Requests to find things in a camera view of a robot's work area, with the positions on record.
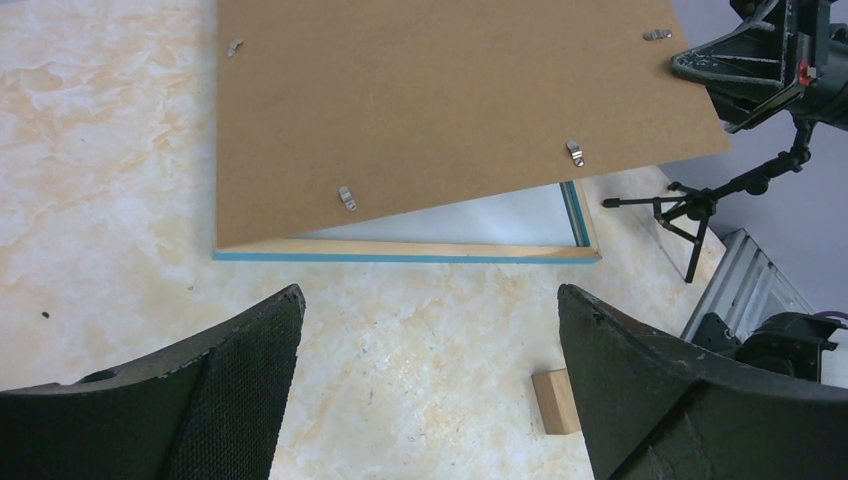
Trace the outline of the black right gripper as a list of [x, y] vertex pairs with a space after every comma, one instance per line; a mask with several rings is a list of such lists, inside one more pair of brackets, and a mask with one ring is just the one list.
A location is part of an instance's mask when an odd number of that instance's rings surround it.
[[830, 1], [731, 1], [732, 32], [674, 55], [672, 73], [704, 86], [724, 130], [749, 130], [787, 110], [847, 128], [847, 25]]

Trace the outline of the printed photo sheet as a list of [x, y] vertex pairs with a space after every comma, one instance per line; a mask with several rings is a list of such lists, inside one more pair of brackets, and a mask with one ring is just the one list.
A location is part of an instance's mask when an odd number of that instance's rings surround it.
[[306, 239], [575, 247], [560, 185], [552, 184], [309, 232]]

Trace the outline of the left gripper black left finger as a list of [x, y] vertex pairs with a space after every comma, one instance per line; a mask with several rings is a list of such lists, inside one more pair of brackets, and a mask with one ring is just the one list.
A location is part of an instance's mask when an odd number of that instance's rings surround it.
[[158, 351], [72, 384], [1, 395], [5, 479], [265, 479], [306, 302], [290, 285]]

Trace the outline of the brown cardboard backing board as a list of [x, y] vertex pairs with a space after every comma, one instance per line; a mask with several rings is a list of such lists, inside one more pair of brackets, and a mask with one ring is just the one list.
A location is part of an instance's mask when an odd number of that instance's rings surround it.
[[668, 1], [221, 1], [220, 248], [725, 152]]

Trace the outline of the wooden picture frame blue edges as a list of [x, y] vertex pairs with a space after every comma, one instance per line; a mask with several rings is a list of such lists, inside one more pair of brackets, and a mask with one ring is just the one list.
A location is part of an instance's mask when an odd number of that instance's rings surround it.
[[592, 264], [600, 248], [582, 187], [577, 181], [555, 187], [561, 222], [571, 229], [574, 246], [519, 246], [409, 243], [336, 239], [282, 239], [244, 247], [217, 249], [218, 261], [240, 262], [368, 262], [432, 264]]

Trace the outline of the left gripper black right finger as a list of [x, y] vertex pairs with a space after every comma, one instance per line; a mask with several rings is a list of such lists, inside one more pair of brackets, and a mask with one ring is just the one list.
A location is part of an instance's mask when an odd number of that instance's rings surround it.
[[737, 362], [706, 319], [693, 341], [587, 291], [558, 291], [559, 334], [598, 479], [843, 479], [847, 392]]

